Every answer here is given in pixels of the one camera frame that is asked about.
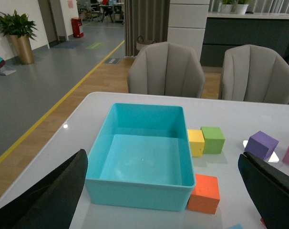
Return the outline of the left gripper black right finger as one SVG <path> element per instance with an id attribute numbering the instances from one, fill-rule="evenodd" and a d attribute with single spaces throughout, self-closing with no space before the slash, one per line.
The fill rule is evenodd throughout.
<path id="1" fill-rule="evenodd" d="M 266 228 L 289 229 L 289 176 L 249 152 L 238 169 Z"/>

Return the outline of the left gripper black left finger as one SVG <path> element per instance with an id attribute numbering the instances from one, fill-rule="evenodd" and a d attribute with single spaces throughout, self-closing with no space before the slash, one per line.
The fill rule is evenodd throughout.
<path id="1" fill-rule="evenodd" d="M 70 227 L 88 168 L 81 149 L 19 197 L 0 208 L 0 229 Z"/>

